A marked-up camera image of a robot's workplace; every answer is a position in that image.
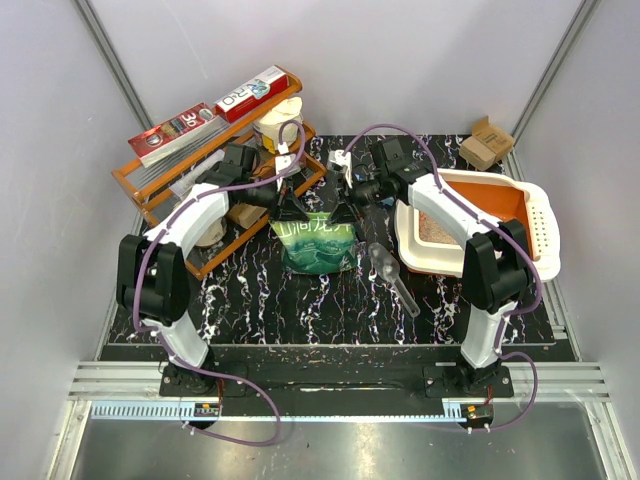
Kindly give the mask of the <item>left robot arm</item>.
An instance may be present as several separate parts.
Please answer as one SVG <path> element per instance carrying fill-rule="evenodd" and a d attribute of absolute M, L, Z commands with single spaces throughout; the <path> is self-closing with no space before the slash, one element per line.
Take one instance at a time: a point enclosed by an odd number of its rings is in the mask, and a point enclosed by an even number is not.
<path fill-rule="evenodd" d="M 285 178 L 300 166 L 301 152 L 285 144 L 275 174 L 252 177 L 255 148 L 231 144 L 223 158 L 202 172 L 170 216 L 143 235 L 129 234 L 118 251 L 116 301 L 132 315 L 138 333 L 155 336 L 168 353 L 170 371 L 195 395 L 213 390 L 214 354 L 188 313 L 190 271 L 186 260 L 206 231 L 237 203 L 274 210 L 295 196 Z"/>

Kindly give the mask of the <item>aluminium rail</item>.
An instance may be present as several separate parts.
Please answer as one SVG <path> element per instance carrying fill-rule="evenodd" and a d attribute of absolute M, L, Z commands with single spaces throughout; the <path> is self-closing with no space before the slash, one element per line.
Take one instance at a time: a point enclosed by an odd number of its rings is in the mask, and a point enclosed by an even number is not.
<path fill-rule="evenodd" d="M 167 385 L 149 362 L 86 362 L 75 374 L 68 398 L 84 401 L 93 417 L 118 420 L 272 422 L 461 423 L 483 409 L 513 404 L 523 411 L 539 403 L 607 403 L 601 370 L 593 363 L 541 363 L 531 369 L 507 364 L 488 393 L 435 393 L 424 375 L 390 382 L 309 384 L 274 381 L 255 391 L 237 382 L 202 396 L 163 396 Z M 270 395 L 278 414 L 263 398 Z"/>

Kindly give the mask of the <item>clear plastic scoop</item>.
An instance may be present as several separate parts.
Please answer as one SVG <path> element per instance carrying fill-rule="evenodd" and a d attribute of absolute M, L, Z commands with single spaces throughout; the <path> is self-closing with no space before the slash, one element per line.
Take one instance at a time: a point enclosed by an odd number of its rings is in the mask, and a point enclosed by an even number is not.
<path fill-rule="evenodd" d="M 396 293 L 409 316 L 416 318 L 420 314 L 420 308 L 400 278 L 399 262 L 379 243 L 371 243 L 368 246 L 368 253 L 376 274 Z"/>

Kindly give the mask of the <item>white paper bag upper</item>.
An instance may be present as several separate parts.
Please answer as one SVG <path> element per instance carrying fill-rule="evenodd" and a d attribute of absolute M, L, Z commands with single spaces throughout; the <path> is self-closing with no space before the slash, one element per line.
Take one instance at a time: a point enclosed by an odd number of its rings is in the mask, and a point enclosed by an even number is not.
<path fill-rule="evenodd" d="M 302 106 L 303 101 L 300 97 L 291 97 L 254 121 L 253 133 L 256 143 L 272 154 L 277 153 L 282 125 L 288 120 L 303 123 Z"/>

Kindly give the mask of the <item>green litter bag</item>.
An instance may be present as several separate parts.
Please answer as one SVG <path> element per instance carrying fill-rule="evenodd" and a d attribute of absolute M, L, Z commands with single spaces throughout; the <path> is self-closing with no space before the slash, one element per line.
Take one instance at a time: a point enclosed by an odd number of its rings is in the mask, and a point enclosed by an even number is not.
<path fill-rule="evenodd" d="M 294 274 L 329 275 L 357 266 L 354 225 L 329 222 L 328 212 L 308 214 L 304 221 L 271 221 L 280 240 L 282 263 Z"/>

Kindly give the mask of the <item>litter granules in box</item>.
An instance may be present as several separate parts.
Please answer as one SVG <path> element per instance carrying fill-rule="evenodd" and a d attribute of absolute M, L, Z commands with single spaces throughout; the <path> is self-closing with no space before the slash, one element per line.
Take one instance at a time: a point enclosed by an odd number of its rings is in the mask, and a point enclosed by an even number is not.
<path fill-rule="evenodd" d="M 419 239 L 426 243 L 457 245 L 457 241 L 443 227 L 422 212 L 419 213 Z"/>

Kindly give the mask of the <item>red white toothpaste box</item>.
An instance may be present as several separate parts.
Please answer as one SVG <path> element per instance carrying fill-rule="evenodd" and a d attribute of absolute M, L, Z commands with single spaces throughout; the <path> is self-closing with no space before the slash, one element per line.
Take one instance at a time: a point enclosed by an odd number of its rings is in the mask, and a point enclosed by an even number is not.
<path fill-rule="evenodd" d="M 287 74 L 273 65 L 221 97 L 214 106 L 215 113 L 234 123 L 288 86 Z"/>

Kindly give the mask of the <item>white orange litter box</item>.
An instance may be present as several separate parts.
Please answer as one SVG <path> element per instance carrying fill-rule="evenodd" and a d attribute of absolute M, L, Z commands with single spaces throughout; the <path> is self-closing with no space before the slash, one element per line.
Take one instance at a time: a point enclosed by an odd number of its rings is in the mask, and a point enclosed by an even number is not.
<path fill-rule="evenodd" d="M 546 192 L 505 175 L 441 169 L 409 186 L 409 202 L 396 203 L 394 227 L 400 260 L 410 271 L 460 278 L 467 239 L 487 222 L 516 219 L 527 233 L 529 256 L 543 282 L 560 272 L 560 232 Z M 434 219 L 457 245 L 419 239 L 419 213 Z"/>

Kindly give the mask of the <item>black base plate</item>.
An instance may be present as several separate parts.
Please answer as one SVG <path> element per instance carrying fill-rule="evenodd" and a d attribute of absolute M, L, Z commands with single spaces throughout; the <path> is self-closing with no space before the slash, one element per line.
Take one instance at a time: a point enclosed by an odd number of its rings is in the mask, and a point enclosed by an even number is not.
<path fill-rule="evenodd" d="M 214 345 L 215 371 L 245 378 L 276 403 L 329 394 L 399 393 L 423 396 L 463 363 L 456 346 Z M 109 345 L 89 377 L 113 392 L 135 385 L 148 392 L 189 396 L 158 345 Z"/>

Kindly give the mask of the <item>red silver toothpaste box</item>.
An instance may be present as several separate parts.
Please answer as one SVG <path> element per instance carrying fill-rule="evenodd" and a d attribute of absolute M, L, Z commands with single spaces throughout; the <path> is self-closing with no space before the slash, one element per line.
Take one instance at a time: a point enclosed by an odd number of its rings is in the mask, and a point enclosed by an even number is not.
<path fill-rule="evenodd" d="M 219 117 L 201 102 L 128 140 L 144 166 L 179 151 L 216 127 Z"/>

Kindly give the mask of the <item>brown cardboard box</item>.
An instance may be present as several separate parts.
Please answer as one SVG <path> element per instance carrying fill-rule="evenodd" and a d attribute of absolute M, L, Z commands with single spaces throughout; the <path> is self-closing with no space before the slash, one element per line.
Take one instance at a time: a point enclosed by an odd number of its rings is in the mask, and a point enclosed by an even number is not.
<path fill-rule="evenodd" d="M 491 123 L 488 116 L 475 122 L 471 135 L 460 145 L 460 156 L 479 171 L 486 171 L 501 161 L 514 147 L 515 139 Z"/>

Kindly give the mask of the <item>clear plastic box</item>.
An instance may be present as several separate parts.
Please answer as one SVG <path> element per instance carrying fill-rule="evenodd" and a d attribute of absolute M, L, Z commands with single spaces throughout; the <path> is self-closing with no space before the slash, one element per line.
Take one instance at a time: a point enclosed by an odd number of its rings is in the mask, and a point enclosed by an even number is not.
<path fill-rule="evenodd" d="M 224 158 L 225 152 L 222 149 L 219 149 L 204 159 L 201 163 L 195 166 L 188 173 L 183 175 L 180 179 L 175 181 L 169 186 L 170 192 L 176 196 L 177 198 L 183 199 L 186 197 L 192 188 L 192 186 L 196 183 L 196 180 L 211 170 L 217 163 L 221 162 Z"/>

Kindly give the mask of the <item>tan sponge pack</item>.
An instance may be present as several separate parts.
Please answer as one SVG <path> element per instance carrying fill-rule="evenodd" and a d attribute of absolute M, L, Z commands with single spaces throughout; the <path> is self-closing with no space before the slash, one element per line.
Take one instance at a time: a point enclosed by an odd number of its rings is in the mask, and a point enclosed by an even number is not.
<path fill-rule="evenodd" d="M 264 207 L 248 204 L 234 205 L 227 213 L 227 218 L 244 229 L 253 226 L 265 213 Z"/>

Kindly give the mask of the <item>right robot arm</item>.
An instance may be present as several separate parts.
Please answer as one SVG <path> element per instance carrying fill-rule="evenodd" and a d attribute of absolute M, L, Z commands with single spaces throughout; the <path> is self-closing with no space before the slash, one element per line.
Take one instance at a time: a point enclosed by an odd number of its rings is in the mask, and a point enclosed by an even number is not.
<path fill-rule="evenodd" d="M 370 153 L 372 177 L 356 181 L 350 151 L 330 152 L 328 166 L 342 178 L 329 220 L 360 225 L 364 206 L 392 198 L 435 220 L 463 249 L 462 295 L 470 314 L 459 359 L 446 368 L 443 387 L 477 396 L 498 377 L 506 358 L 501 347 L 506 324 L 539 279 L 526 228 L 517 219 L 501 221 L 458 194 L 441 177 L 432 155 L 419 160 L 396 138 L 374 143 Z"/>

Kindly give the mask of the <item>orange wooden shelf rack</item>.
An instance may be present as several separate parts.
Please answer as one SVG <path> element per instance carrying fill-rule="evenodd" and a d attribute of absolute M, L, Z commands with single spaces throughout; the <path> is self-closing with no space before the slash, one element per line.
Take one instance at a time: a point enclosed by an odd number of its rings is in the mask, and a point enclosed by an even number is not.
<path fill-rule="evenodd" d="M 169 186 L 177 181 L 183 173 L 187 173 L 187 170 L 191 170 L 192 167 L 199 165 L 205 158 L 209 157 L 216 150 L 226 146 L 227 143 L 245 144 L 249 140 L 253 139 L 252 131 L 248 129 L 251 123 L 259 116 L 267 113 L 267 110 L 274 107 L 278 102 L 287 99 L 300 92 L 303 88 L 301 80 L 293 73 L 286 70 L 284 67 L 276 65 L 287 76 L 287 88 L 277 93 L 273 98 L 266 100 L 264 103 L 258 105 L 246 115 L 232 123 L 225 130 L 218 135 L 208 139 L 196 142 L 196 147 L 187 147 L 186 153 L 176 152 L 176 155 L 172 155 L 173 159 L 165 159 L 156 163 L 152 167 L 144 167 L 141 160 L 135 158 L 111 172 L 115 181 L 119 184 L 125 195 L 133 203 L 133 205 L 141 213 L 143 220 L 146 221 L 150 227 L 155 227 L 161 220 L 157 218 L 154 211 L 159 208 L 165 202 L 168 202 L 172 197 L 172 192 L 169 190 Z M 290 147 L 293 152 L 296 152 L 302 145 L 302 153 L 304 159 L 301 163 L 301 173 L 304 179 L 295 188 L 294 193 L 300 197 L 307 192 L 311 187 L 316 185 L 322 180 L 327 172 L 325 166 L 323 166 L 318 160 L 312 158 L 308 153 L 304 152 L 305 145 L 315 135 L 316 131 L 308 122 L 304 121 L 304 140 L 296 140 L 294 145 Z M 142 181 L 140 186 L 137 186 L 133 182 L 135 175 L 140 173 L 142 175 Z M 196 266 L 190 261 L 187 261 L 187 269 L 198 280 L 202 280 L 206 274 L 211 272 L 215 267 L 219 266 L 224 260 L 226 260 L 232 253 L 243 246 L 249 241 L 255 234 L 257 234 L 268 223 L 268 216 L 265 214 L 258 219 L 250 228 L 244 229 L 244 231 L 229 245 L 224 247 L 219 253 L 214 255 L 210 260 L 204 262 L 202 266 Z"/>

